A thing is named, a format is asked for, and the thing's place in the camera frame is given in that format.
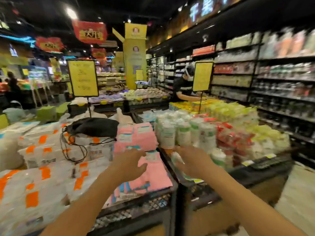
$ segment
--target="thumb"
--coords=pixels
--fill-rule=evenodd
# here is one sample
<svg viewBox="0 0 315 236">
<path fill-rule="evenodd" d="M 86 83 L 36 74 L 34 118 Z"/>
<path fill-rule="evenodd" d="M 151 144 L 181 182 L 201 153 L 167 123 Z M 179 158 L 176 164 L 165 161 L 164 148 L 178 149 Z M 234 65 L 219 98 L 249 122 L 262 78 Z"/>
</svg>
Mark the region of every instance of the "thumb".
<svg viewBox="0 0 315 236">
<path fill-rule="evenodd" d="M 138 167 L 138 172 L 140 176 L 147 170 L 148 163 L 144 163 Z"/>
<path fill-rule="evenodd" d="M 177 161 L 175 162 L 175 166 L 176 166 L 180 171 L 186 173 L 187 167 L 186 167 L 186 165 L 185 165 L 184 163 L 181 163 L 180 161 L 177 160 Z"/>
</svg>

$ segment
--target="right hand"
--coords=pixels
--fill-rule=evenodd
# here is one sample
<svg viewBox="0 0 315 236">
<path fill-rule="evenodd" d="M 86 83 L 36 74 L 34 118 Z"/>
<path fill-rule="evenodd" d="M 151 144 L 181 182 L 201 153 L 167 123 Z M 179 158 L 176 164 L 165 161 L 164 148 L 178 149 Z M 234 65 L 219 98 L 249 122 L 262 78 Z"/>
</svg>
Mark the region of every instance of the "right hand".
<svg viewBox="0 0 315 236">
<path fill-rule="evenodd" d="M 215 167 L 210 156 L 202 149 L 193 146 L 176 146 L 174 148 L 182 158 L 183 163 L 176 161 L 175 165 L 178 169 L 184 172 L 187 176 L 204 179 L 207 172 Z"/>
</svg>

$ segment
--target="floor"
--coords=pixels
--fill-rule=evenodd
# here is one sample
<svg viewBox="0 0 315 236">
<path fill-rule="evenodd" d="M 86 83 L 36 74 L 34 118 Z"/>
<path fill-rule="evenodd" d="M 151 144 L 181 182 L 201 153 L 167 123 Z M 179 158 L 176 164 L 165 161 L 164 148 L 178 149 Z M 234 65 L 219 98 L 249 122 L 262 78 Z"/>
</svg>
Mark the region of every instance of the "floor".
<svg viewBox="0 0 315 236">
<path fill-rule="evenodd" d="M 300 164 L 294 166 L 276 210 L 307 235 L 315 235 L 315 170 Z M 240 227 L 234 236 L 248 234 Z"/>
</svg>

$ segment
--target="hand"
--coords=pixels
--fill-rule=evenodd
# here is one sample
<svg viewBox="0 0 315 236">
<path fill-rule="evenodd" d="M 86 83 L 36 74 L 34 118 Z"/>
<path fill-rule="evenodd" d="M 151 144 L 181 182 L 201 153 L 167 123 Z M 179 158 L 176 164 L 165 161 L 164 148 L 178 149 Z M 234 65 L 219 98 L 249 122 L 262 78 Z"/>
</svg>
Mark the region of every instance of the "hand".
<svg viewBox="0 0 315 236">
<path fill-rule="evenodd" d="M 193 146 L 181 146 L 175 147 L 174 151 L 181 156 L 185 163 L 176 161 L 176 167 L 190 177 L 204 179 L 207 172 L 215 167 L 210 156 L 202 149 Z"/>
<path fill-rule="evenodd" d="M 109 168 L 114 172 L 118 185 L 139 178 L 147 170 L 147 163 L 138 167 L 140 158 L 146 155 L 145 151 L 136 148 L 115 155 Z"/>
</svg>

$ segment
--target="stack of pink packages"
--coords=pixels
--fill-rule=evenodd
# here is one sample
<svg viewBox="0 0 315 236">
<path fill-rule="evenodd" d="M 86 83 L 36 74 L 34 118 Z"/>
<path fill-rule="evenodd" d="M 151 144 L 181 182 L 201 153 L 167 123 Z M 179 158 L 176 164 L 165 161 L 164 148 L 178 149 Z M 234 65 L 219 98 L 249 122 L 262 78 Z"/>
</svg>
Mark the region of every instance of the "stack of pink packages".
<svg viewBox="0 0 315 236">
<path fill-rule="evenodd" d="M 160 153 L 156 151 L 157 139 L 150 123 L 140 123 L 118 128 L 117 142 L 114 144 L 115 153 L 130 148 L 146 151 L 146 157 L 139 160 L 138 166 L 147 163 L 146 172 L 138 179 L 122 184 L 114 192 L 113 203 L 126 193 L 145 194 L 173 186 L 167 175 Z"/>
</svg>

